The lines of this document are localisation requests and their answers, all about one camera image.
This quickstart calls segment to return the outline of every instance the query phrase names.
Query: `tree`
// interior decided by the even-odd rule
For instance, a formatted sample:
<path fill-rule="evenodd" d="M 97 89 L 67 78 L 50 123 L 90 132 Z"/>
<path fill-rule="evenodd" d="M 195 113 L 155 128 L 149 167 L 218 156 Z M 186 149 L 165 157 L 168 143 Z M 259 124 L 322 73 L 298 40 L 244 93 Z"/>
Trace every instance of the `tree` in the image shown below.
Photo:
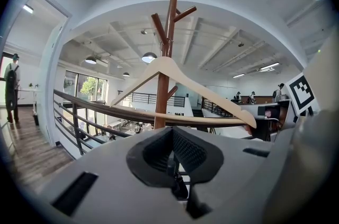
<path fill-rule="evenodd" d="M 94 95 L 96 88 L 96 80 L 97 79 L 94 77 L 88 77 L 87 80 L 83 83 L 80 92 L 90 96 Z"/>

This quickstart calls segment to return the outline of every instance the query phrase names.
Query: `black object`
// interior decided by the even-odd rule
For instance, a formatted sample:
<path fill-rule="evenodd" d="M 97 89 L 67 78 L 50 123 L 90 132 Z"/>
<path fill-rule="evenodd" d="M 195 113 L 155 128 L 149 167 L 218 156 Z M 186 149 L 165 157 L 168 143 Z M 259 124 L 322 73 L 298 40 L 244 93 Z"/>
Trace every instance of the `black object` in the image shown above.
<path fill-rule="evenodd" d="M 265 116 L 266 106 L 258 106 L 258 116 Z"/>
<path fill-rule="evenodd" d="M 17 101 L 17 89 L 14 90 L 14 97 L 15 97 L 15 100 Z M 19 115 L 18 115 L 18 110 L 17 110 L 17 104 L 15 105 L 14 107 L 14 121 L 15 122 L 18 122 L 19 121 Z M 7 105 L 6 105 L 6 109 L 7 109 L 7 120 L 12 123 L 13 122 L 13 117 L 12 117 L 12 109 L 8 108 Z"/>
<path fill-rule="evenodd" d="M 39 126 L 38 114 L 34 114 L 33 118 L 34 118 L 34 122 L 35 122 L 36 126 Z"/>
<path fill-rule="evenodd" d="M 14 110 L 17 105 L 17 93 L 15 94 L 16 89 L 16 71 L 19 68 L 17 66 L 15 69 L 12 69 L 12 64 L 10 64 L 10 71 L 6 77 L 6 88 L 5 88 L 5 98 L 6 98 L 6 108 L 7 110 Z"/>
<path fill-rule="evenodd" d="M 178 173 L 174 176 L 175 186 L 172 188 L 173 195 L 176 196 L 178 200 L 184 200 L 188 197 L 189 191 L 185 185 L 182 176 Z"/>
<path fill-rule="evenodd" d="M 129 169 L 144 184 L 151 187 L 175 186 L 167 174 L 171 152 L 191 178 L 191 184 L 208 182 L 224 163 L 221 150 L 178 128 L 165 128 L 132 147 L 126 156 Z"/>
<path fill-rule="evenodd" d="M 255 149 L 255 148 L 246 148 L 243 149 L 244 153 L 248 153 L 248 154 L 253 154 L 256 156 L 260 156 L 260 157 L 267 157 L 270 152 L 266 151 L 266 150 L 259 150 L 259 149 Z"/>
<path fill-rule="evenodd" d="M 192 109 L 193 116 L 198 118 L 204 118 L 201 109 Z M 207 127 L 197 127 L 197 130 L 202 132 L 208 132 Z"/>
<path fill-rule="evenodd" d="M 309 113 L 309 115 L 310 116 L 313 116 L 313 109 L 312 109 L 312 106 L 310 106 L 309 108 L 308 108 L 308 113 Z"/>
<path fill-rule="evenodd" d="M 83 172 L 61 196 L 53 202 L 53 206 L 71 216 L 81 203 L 87 192 L 91 189 L 94 182 L 98 178 L 97 175 L 89 172 Z"/>

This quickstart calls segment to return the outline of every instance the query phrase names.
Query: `ceiling light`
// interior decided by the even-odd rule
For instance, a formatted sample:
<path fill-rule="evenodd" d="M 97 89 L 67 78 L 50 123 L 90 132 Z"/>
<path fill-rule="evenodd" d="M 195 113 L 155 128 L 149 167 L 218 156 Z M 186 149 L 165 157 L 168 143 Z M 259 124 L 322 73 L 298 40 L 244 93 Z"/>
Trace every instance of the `ceiling light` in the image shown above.
<path fill-rule="evenodd" d="M 24 10 L 27 10 L 27 11 L 28 11 L 29 13 L 31 13 L 31 14 L 33 13 L 33 9 L 32 9 L 30 6 L 24 5 L 24 6 L 23 6 L 23 9 L 24 9 Z"/>
<path fill-rule="evenodd" d="M 146 63 L 151 63 L 157 56 L 153 52 L 147 52 L 142 56 L 142 60 Z"/>
<path fill-rule="evenodd" d="M 96 64 L 96 58 L 94 56 L 87 57 L 85 61 L 90 64 Z"/>
<path fill-rule="evenodd" d="M 238 77 L 241 77 L 241 76 L 244 76 L 245 74 L 239 74 L 239 75 L 236 75 L 236 76 L 233 76 L 233 78 L 238 78 Z"/>
<path fill-rule="evenodd" d="M 273 68 L 267 68 L 267 69 L 260 70 L 261 73 L 264 73 L 266 71 L 274 71 L 274 69 Z"/>
<path fill-rule="evenodd" d="M 260 70 L 262 70 L 262 69 L 267 69 L 267 68 L 271 68 L 271 67 L 275 67 L 275 66 L 277 66 L 277 65 L 279 65 L 279 62 L 274 63 L 274 64 L 272 64 L 272 65 L 268 65 L 268 66 L 263 67 L 263 68 L 260 68 Z"/>

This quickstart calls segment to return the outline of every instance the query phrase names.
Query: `person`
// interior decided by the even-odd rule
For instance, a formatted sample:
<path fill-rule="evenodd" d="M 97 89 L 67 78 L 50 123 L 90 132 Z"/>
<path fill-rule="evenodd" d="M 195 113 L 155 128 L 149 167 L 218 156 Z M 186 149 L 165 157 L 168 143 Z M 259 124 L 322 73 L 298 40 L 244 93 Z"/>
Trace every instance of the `person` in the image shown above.
<path fill-rule="evenodd" d="M 237 92 L 237 95 L 234 96 L 234 100 L 237 102 L 240 102 L 242 100 L 241 96 L 240 96 L 240 91 Z"/>
<path fill-rule="evenodd" d="M 254 98 L 254 95 L 255 95 L 255 92 L 252 91 L 252 94 L 247 99 L 247 103 L 250 103 L 250 104 L 255 104 L 256 103 L 256 99 Z"/>
<path fill-rule="evenodd" d="M 19 122 L 19 115 L 17 111 L 17 92 L 20 82 L 19 56 L 17 53 L 13 55 L 13 62 L 6 67 L 4 78 L 6 81 L 5 100 L 7 109 L 7 120 L 13 123 L 12 110 L 14 110 L 14 121 Z"/>
<path fill-rule="evenodd" d="M 108 129 L 112 129 L 113 130 L 113 127 L 108 125 L 107 126 Z M 116 140 L 117 138 L 115 137 L 115 134 L 113 133 L 109 133 L 110 137 L 108 137 L 108 141 L 112 141 L 112 140 Z"/>

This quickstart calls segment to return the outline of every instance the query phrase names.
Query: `white ceiling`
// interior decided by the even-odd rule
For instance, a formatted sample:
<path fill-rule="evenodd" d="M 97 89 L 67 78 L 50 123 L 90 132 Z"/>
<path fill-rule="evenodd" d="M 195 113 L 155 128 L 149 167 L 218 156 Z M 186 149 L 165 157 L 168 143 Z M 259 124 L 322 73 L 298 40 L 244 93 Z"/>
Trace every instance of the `white ceiling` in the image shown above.
<path fill-rule="evenodd" d="M 308 59 L 317 53 L 337 18 L 329 0 L 262 1 L 286 23 L 289 32 L 300 41 Z M 154 12 L 152 8 L 148 8 L 148 11 Z M 164 23 L 166 16 L 162 14 L 160 18 Z M 149 33 L 142 35 L 142 29 Z M 65 44 L 60 58 L 83 65 L 89 51 L 105 62 L 123 67 L 112 74 L 119 75 L 121 71 L 128 70 L 138 75 L 146 67 L 141 61 L 145 52 L 152 50 L 160 55 L 159 40 L 157 36 L 154 38 L 153 32 L 153 24 L 148 15 L 135 15 L 133 18 L 127 17 L 114 22 L 105 21 Z M 242 47 L 238 46 L 240 42 L 244 44 Z M 215 71 L 229 77 L 276 61 L 285 65 L 290 63 L 272 45 L 271 42 L 264 42 L 260 35 L 254 36 L 246 31 L 241 24 L 235 24 L 232 19 L 221 24 L 200 14 L 176 23 L 172 57 L 178 64 Z M 77 50 L 84 48 L 84 51 L 67 56 L 68 48 L 74 46 L 77 46 Z"/>
<path fill-rule="evenodd" d="M 165 15 L 160 15 L 163 25 L 165 19 Z M 66 43 L 60 58 L 93 68 L 95 66 L 83 61 L 94 54 L 105 62 L 123 67 L 121 73 L 127 70 L 137 76 L 146 67 L 141 60 L 144 53 L 152 51 L 160 56 L 155 32 L 147 16 L 131 22 L 112 22 L 93 28 Z M 283 55 L 261 39 L 234 26 L 223 27 L 200 17 L 185 17 L 175 26 L 172 58 L 177 64 L 215 71 L 229 77 L 279 59 L 282 61 Z M 227 67 L 218 68 L 226 61 L 229 61 Z"/>

